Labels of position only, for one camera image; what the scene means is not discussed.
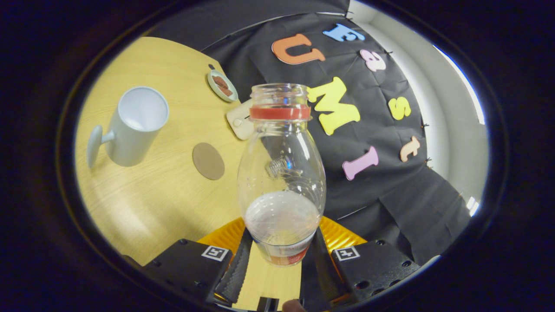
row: white mug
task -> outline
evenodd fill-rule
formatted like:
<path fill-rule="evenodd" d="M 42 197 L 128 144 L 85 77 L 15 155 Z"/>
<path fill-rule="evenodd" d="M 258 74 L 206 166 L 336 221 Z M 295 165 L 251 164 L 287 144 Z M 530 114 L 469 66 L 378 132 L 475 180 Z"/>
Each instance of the white mug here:
<path fill-rule="evenodd" d="M 119 100 L 106 135 L 94 127 L 87 144 L 87 164 L 92 168 L 100 145 L 106 143 L 110 159 L 120 166 L 140 163 L 154 138 L 168 121 L 169 106 L 160 92 L 149 87 L 127 90 Z"/>

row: white wall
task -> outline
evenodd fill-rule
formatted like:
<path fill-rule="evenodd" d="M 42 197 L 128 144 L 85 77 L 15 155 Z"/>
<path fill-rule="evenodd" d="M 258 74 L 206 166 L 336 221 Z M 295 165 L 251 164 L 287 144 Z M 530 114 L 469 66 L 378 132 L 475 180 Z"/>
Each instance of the white wall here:
<path fill-rule="evenodd" d="M 488 169 L 488 139 L 463 80 L 434 46 L 396 20 L 351 1 L 348 14 L 401 67 L 417 98 L 426 127 L 429 165 L 465 200 L 481 200 Z"/>

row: screw hole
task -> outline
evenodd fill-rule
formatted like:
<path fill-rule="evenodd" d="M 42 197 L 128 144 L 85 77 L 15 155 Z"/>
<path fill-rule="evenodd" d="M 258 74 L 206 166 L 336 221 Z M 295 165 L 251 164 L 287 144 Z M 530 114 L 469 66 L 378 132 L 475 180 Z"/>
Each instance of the screw hole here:
<path fill-rule="evenodd" d="M 368 283 L 367 280 L 363 280 L 363 281 L 360 281 L 360 282 L 355 284 L 355 288 L 359 289 L 359 290 L 360 289 L 365 289 L 368 286 L 370 286 L 370 283 Z"/>
<path fill-rule="evenodd" d="M 371 294 L 371 296 L 377 295 L 377 294 L 381 293 L 383 290 L 384 290 L 383 288 L 376 289 L 376 290 L 374 290 L 374 292 Z"/>

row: small dish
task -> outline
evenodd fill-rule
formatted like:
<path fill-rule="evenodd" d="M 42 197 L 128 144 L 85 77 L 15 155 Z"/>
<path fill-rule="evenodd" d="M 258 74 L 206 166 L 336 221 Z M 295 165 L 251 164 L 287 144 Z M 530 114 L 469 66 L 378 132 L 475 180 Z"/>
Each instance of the small dish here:
<path fill-rule="evenodd" d="M 223 82 L 225 82 L 225 84 L 223 84 L 222 88 L 225 89 L 225 86 L 227 86 L 227 90 L 229 90 L 231 92 L 231 94 L 229 96 L 227 96 L 220 89 L 220 87 L 218 86 L 218 83 L 216 81 L 214 81 L 214 77 L 220 77 L 223 80 Z M 229 81 L 229 79 L 226 76 L 224 76 L 222 73 L 213 69 L 206 75 L 206 79 L 208 80 L 208 84 L 212 88 L 212 91 L 214 91 L 214 93 L 216 93 L 224 101 L 233 102 L 233 101 L 237 100 L 237 98 L 238 98 L 237 90 L 235 90 L 235 87 L 233 86 L 231 81 Z"/>

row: bottle label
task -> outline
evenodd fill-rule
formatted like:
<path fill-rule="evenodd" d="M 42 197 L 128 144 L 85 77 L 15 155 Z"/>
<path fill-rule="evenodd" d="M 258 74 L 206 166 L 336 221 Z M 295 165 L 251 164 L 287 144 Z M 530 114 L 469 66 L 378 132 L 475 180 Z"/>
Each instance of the bottle label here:
<path fill-rule="evenodd" d="M 290 265 L 302 260 L 309 248 L 310 241 L 314 237 L 314 231 L 310 236 L 302 241 L 291 245 L 269 245 L 253 237 L 254 242 L 262 252 L 263 256 L 275 265 Z"/>

